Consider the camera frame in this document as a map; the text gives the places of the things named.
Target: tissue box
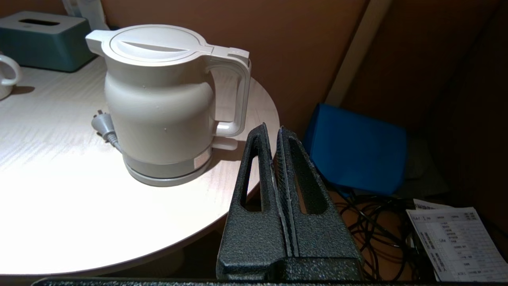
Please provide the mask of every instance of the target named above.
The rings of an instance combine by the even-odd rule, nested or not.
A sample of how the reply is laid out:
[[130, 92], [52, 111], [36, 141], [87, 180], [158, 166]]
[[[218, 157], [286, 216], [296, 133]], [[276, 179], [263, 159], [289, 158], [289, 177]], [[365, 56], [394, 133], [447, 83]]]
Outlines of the tissue box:
[[0, 19], [0, 50], [22, 66], [73, 72], [95, 55], [85, 18], [23, 11]]

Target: white table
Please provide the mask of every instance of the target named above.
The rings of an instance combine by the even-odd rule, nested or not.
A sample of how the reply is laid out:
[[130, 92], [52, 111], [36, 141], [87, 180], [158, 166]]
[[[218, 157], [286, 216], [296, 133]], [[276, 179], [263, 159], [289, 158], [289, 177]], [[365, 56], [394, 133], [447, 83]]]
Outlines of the white table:
[[[15, 275], [104, 274], [175, 251], [227, 213], [241, 141], [252, 128], [267, 124], [275, 153], [277, 110], [252, 80], [239, 149], [214, 150], [209, 170], [187, 184], [147, 186], [90, 125], [98, 109], [108, 110], [102, 58], [75, 73], [23, 73], [18, 94], [0, 101], [0, 283]], [[214, 78], [218, 119], [230, 120], [235, 78]], [[258, 182], [256, 161], [248, 191]]]

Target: white mug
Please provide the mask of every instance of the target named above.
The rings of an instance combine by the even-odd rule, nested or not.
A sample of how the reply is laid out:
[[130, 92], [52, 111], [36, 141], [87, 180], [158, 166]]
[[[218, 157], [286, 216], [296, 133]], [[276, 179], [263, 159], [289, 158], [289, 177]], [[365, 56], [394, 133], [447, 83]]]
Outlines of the white mug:
[[0, 69], [0, 100], [11, 94], [12, 86], [21, 80], [21, 68], [19, 64], [10, 57], [0, 54], [0, 62], [7, 64], [14, 70], [14, 78], [5, 78], [4, 73]]

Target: brown wall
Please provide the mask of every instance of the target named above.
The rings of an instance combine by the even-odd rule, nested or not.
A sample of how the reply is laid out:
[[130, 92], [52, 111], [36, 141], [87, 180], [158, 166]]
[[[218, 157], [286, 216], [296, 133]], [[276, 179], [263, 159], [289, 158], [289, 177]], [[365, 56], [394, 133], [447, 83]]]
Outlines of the brown wall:
[[[250, 51], [252, 75], [272, 96], [280, 121], [303, 134], [324, 100], [364, 0], [103, 0], [110, 25], [163, 23], [207, 42]], [[24, 0], [0, 11], [65, 13], [60, 0]]]
[[[501, 3], [436, 101], [428, 133], [452, 201], [474, 206], [508, 232], [508, 2]], [[506, 238], [498, 243], [508, 254]]]
[[418, 127], [498, 0], [394, 0], [342, 107]]

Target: white kettle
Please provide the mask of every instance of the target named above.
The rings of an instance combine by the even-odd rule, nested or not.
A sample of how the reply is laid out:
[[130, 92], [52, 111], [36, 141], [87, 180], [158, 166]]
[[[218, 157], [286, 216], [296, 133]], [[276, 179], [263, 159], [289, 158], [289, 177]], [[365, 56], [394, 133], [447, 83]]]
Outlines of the white kettle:
[[[247, 51], [209, 45], [196, 32], [170, 25], [96, 30], [86, 42], [106, 59], [106, 100], [123, 160], [137, 180], [153, 186], [188, 182], [208, 166], [215, 136], [243, 131], [250, 83]], [[217, 67], [239, 75], [232, 122], [214, 118], [210, 69]]]

